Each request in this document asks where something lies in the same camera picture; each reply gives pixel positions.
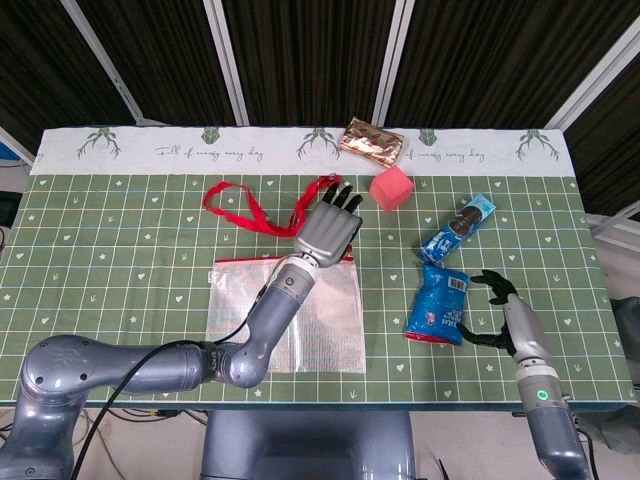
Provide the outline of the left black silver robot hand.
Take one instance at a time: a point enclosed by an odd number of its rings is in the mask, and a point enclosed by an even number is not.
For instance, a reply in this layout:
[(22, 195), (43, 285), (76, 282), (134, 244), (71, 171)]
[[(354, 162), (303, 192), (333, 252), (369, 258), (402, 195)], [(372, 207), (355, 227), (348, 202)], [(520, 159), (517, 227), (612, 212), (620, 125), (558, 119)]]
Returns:
[(295, 236), (296, 254), (310, 258), (319, 268), (341, 261), (363, 223), (355, 212), (363, 197), (352, 191), (351, 185), (340, 188), (339, 183), (328, 188)]

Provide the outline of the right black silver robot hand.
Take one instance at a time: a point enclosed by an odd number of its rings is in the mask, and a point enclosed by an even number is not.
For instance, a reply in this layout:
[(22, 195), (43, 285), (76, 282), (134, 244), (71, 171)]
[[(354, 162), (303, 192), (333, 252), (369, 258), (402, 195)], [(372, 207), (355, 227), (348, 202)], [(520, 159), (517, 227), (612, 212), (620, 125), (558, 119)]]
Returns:
[(550, 364), (551, 354), (541, 321), (531, 306), (518, 295), (514, 285), (500, 273), (487, 269), (470, 280), (491, 289), (494, 297), (489, 303), (502, 308), (504, 324), (498, 334), (477, 334), (458, 323), (456, 328), (462, 337), (474, 345), (506, 350), (516, 363), (536, 360)]

